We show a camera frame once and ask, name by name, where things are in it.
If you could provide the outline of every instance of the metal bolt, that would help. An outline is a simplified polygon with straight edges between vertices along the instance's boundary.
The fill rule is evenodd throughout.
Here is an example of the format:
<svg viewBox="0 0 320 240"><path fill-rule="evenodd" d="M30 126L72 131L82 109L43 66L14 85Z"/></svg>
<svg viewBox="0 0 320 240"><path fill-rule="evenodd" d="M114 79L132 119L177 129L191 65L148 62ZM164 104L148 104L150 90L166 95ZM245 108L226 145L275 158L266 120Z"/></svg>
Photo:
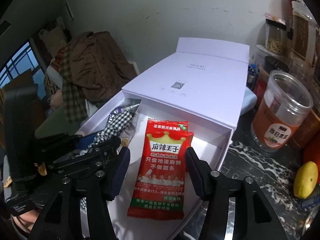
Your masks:
<svg viewBox="0 0 320 240"><path fill-rule="evenodd" d="M245 181L248 182L249 184L252 184L254 182L253 178L251 177L246 177Z"/></svg>
<svg viewBox="0 0 320 240"><path fill-rule="evenodd" d="M220 172L219 171L211 171L210 174L213 177L218 177L220 175Z"/></svg>
<svg viewBox="0 0 320 240"><path fill-rule="evenodd" d="M97 177L102 177L104 175L104 171L97 171L96 176Z"/></svg>
<svg viewBox="0 0 320 240"><path fill-rule="evenodd" d="M67 184L67 183L69 183L70 182L70 178L68 178L68 177L64 177L63 179L62 179L62 183L63 184Z"/></svg>

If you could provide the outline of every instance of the yellow crown graphic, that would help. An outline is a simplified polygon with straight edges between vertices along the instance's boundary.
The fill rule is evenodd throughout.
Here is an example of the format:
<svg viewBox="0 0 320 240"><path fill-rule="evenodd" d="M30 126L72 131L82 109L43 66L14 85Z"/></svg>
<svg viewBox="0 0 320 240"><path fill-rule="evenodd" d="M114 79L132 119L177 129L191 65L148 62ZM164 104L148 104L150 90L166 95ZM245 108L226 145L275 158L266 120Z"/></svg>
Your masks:
<svg viewBox="0 0 320 240"><path fill-rule="evenodd" d="M147 137L149 138L149 141L153 141L156 143L162 143L162 144L183 144L183 142L186 140L185 137L181 137L180 140L173 140L169 137L169 132L164 131L164 135L160 138L154 138L152 137L151 133L147 134Z"/></svg>

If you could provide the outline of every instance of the yellow fruit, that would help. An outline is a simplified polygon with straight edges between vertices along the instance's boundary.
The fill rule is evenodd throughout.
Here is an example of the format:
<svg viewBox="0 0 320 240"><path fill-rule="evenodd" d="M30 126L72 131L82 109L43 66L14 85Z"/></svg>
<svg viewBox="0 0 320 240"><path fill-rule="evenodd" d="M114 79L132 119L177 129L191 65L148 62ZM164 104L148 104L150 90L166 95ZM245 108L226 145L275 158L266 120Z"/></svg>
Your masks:
<svg viewBox="0 0 320 240"><path fill-rule="evenodd" d="M313 192L318 180L318 166L314 162L303 164L294 179L293 193L298 198L307 198Z"/></svg>

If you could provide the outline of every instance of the box lid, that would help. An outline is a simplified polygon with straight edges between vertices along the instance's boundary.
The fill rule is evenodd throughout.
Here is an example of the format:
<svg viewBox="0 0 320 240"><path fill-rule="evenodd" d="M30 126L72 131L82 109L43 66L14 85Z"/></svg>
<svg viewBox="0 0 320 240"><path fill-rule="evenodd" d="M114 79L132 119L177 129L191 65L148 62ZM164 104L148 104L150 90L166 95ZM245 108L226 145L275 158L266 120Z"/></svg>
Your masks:
<svg viewBox="0 0 320 240"><path fill-rule="evenodd" d="M174 54L123 87L235 129L246 86L249 46L229 41L179 38Z"/></svg>

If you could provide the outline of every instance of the marble surface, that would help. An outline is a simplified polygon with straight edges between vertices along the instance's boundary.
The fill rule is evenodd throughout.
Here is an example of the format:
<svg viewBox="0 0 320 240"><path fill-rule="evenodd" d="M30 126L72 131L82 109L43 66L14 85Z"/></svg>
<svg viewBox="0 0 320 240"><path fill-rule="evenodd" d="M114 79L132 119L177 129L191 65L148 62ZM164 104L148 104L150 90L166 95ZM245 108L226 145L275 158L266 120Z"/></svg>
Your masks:
<svg viewBox="0 0 320 240"><path fill-rule="evenodd" d="M301 152L292 150L289 145L272 154L262 151L254 143L250 133L253 118L252 111L240 117L221 172L234 179L243 179L248 175L253 177L274 208L288 240L297 240L308 215L299 208L300 201L292 192L295 173L302 163ZM225 240L231 240L233 232L235 203L232 199L229 203ZM208 203L202 203L177 240L199 238L207 205Z"/></svg>

